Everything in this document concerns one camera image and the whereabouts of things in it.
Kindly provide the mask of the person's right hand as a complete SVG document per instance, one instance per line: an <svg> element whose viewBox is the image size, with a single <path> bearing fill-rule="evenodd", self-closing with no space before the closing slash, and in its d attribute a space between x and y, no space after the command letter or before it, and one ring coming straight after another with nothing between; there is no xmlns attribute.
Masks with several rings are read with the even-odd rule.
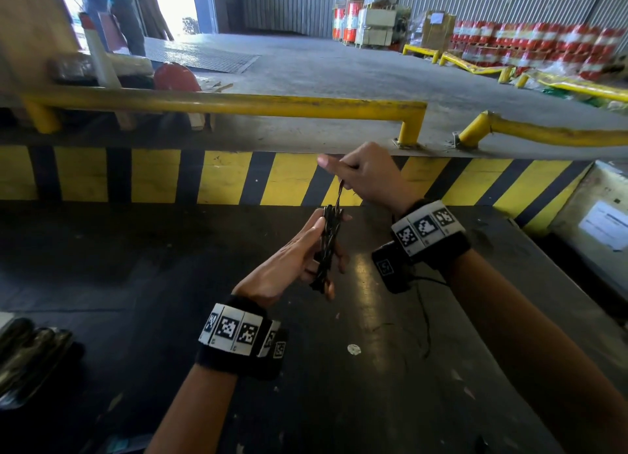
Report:
<svg viewBox="0 0 628 454"><path fill-rule="evenodd" d="M367 142L344 156L347 155L359 161L357 175L335 176L345 189L353 190L362 200L389 210L397 218L420 200L387 149Z"/></svg>

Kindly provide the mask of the person's left hand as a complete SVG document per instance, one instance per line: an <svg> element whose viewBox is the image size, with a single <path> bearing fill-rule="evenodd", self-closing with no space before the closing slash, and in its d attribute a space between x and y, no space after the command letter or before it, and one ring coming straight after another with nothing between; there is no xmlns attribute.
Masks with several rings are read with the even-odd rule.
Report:
<svg viewBox="0 0 628 454"><path fill-rule="evenodd" d="M316 209L304 227L285 246L242 279L231 294L249 299L267 309L281 298L294 281L312 283L319 266L314 256L320 249L326 224L323 212L322 208Z"/></svg>

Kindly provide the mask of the person's left forearm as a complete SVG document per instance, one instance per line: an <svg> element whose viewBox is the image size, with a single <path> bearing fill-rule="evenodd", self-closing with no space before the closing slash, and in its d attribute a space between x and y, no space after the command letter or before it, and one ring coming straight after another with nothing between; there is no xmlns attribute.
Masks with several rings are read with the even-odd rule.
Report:
<svg viewBox="0 0 628 454"><path fill-rule="evenodd" d="M194 364L145 454L216 454L237 381Z"/></svg>

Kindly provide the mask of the person's right forearm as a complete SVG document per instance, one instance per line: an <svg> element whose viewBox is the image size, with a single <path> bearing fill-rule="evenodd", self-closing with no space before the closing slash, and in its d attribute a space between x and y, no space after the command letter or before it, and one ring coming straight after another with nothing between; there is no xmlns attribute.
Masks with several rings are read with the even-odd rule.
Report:
<svg viewBox="0 0 628 454"><path fill-rule="evenodd" d="M628 403L550 318L475 250L440 270L515 390L570 454L628 454Z"/></svg>

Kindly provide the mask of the wristband with marker tags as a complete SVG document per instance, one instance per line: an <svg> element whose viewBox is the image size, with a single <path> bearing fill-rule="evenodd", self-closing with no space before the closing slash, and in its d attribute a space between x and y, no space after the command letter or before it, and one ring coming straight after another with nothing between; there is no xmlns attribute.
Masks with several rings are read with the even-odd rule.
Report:
<svg viewBox="0 0 628 454"><path fill-rule="evenodd" d="M390 227L403 257L440 271L471 250L466 231L441 200L419 200Z"/></svg>
<svg viewBox="0 0 628 454"><path fill-rule="evenodd" d="M289 339L280 321L256 302L229 296L216 303L200 333L195 364L217 372L274 380Z"/></svg>

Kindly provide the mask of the yellow black striped dock edge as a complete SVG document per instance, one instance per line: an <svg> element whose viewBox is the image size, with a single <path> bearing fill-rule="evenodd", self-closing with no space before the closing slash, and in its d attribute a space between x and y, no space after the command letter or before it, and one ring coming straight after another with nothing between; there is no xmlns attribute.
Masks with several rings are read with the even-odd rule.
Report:
<svg viewBox="0 0 628 454"><path fill-rule="evenodd" d="M393 156L419 195L491 206L546 232L593 165L523 158ZM0 145L0 201L322 206L339 181L315 154Z"/></svg>

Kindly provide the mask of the stack of red white cans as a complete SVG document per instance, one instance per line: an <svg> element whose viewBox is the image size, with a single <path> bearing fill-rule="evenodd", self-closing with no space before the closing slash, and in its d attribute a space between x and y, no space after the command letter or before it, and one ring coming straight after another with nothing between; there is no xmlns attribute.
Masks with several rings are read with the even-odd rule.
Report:
<svg viewBox="0 0 628 454"><path fill-rule="evenodd" d="M364 7L364 0L349 0L333 7L332 39L343 45L356 45L358 16Z"/></svg>

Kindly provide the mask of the wrapped brown cardboard box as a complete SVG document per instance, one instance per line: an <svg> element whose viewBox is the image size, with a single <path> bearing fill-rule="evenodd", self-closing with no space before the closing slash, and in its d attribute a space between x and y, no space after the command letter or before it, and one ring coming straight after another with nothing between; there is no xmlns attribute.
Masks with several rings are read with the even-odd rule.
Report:
<svg viewBox="0 0 628 454"><path fill-rule="evenodd" d="M428 10L422 13L412 41L416 46L446 52L457 23L457 16L445 11Z"/></svg>

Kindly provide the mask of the metal grate ramp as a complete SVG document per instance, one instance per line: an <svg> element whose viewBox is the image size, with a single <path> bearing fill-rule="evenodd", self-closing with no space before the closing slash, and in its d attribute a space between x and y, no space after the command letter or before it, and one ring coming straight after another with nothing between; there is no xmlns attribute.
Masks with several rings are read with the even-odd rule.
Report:
<svg viewBox="0 0 628 454"><path fill-rule="evenodd" d="M145 37L146 57L153 62L177 63L193 71L241 74L260 57L209 46Z"/></svg>

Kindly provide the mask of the left wristband with marker tags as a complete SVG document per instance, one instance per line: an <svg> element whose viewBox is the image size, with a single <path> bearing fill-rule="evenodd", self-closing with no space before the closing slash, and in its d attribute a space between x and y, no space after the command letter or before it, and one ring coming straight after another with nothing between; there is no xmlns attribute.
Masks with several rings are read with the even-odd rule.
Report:
<svg viewBox="0 0 628 454"><path fill-rule="evenodd" d="M274 380L289 339L280 321L256 302L229 296L216 303L200 333L195 364L217 372Z"/></svg>

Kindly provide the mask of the black wrapped roll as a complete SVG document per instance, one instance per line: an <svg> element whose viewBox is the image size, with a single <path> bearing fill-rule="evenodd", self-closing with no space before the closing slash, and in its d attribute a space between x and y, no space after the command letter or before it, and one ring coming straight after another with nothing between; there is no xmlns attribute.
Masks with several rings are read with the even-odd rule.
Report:
<svg viewBox="0 0 628 454"><path fill-rule="evenodd" d="M108 64L102 59L96 61L89 53L65 53L47 60L47 75L58 84L78 86L99 86L102 77L115 74L127 88L151 88L154 74L152 61L145 57L123 53L106 53Z"/></svg>

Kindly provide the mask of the brown wooden board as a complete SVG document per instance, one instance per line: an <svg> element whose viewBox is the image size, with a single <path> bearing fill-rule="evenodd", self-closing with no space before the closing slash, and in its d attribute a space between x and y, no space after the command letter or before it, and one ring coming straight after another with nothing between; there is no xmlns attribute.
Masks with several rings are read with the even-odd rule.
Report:
<svg viewBox="0 0 628 454"><path fill-rule="evenodd" d="M48 84L48 61L79 48L64 0L0 0L0 93Z"/></svg>

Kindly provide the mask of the pile of black bundles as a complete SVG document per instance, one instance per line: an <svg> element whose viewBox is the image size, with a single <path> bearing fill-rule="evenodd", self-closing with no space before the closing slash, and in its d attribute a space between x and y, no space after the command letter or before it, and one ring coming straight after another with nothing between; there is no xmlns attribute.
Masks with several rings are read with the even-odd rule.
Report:
<svg viewBox="0 0 628 454"><path fill-rule="evenodd" d="M12 313L0 316L0 412L35 396L74 345L74 333L37 326Z"/></svg>

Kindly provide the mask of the long yellow guard rail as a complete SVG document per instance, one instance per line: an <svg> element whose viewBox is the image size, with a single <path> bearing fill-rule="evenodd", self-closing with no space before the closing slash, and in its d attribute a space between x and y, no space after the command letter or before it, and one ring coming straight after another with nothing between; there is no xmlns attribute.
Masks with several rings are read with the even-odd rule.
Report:
<svg viewBox="0 0 628 454"><path fill-rule="evenodd" d="M225 114L256 117L350 119L400 122L397 141L415 146L428 103L261 94L229 94L47 85L18 91L37 131L61 129L53 109L133 113Z"/></svg>

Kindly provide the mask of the white post with red tip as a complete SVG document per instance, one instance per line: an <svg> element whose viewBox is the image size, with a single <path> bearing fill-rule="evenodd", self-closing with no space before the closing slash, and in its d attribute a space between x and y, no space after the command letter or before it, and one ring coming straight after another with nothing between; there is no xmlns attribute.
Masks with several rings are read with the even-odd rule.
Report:
<svg viewBox="0 0 628 454"><path fill-rule="evenodd" d="M100 40L94 22L85 12L79 13L79 18L92 58L92 65L98 84L107 89L122 89L121 82L115 73L113 64L107 56L107 52ZM136 129L136 119L132 113L127 111L115 111L114 113L121 130L132 131Z"/></svg>

